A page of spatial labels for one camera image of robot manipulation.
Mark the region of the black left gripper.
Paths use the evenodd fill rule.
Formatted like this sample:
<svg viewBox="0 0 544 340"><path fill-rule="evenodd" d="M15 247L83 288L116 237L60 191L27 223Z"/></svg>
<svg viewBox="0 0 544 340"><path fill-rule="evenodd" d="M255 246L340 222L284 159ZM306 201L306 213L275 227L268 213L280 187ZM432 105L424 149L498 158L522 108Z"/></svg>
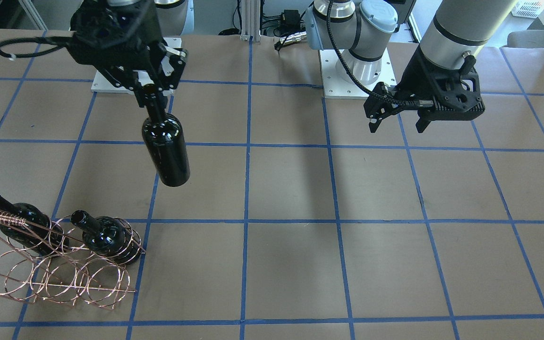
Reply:
<svg viewBox="0 0 544 340"><path fill-rule="evenodd" d="M445 69L432 63L418 47L395 87L378 82L365 101L369 130L376 133L382 119L402 111L416 110L415 127L423 133L434 121L468 121L485 112L475 70L477 59L470 52L460 56L460 68Z"/></svg>

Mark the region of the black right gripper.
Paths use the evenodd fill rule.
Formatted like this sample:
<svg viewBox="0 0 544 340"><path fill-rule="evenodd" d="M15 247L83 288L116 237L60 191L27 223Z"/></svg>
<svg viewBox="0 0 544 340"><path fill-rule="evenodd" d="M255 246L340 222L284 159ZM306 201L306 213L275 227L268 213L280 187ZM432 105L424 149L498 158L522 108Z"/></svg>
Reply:
<svg viewBox="0 0 544 340"><path fill-rule="evenodd" d="M145 72L167 109L187 51L170 47L164 35L181 34L187 21L187 2L83 2L71 18L67 50L112 86L132 91L140 108L145 107L145 92L138 73Z"/></svg>

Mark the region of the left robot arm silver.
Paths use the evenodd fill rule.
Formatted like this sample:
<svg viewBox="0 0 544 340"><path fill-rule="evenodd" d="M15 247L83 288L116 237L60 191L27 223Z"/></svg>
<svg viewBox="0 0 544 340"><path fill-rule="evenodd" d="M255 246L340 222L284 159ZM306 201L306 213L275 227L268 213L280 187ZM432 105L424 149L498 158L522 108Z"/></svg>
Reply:
<svg viewBox="0 0 544 340"><path fill-rule="evenodd" d="M367 94L369 129L384 119L416 111L416 128L431 122L471 121L485 112L477 56L514 0L443 0L395 86L380 80L382 58L414 7L413 0L314 0L305 32L314 50L331 51L339 76Z"/></svg>

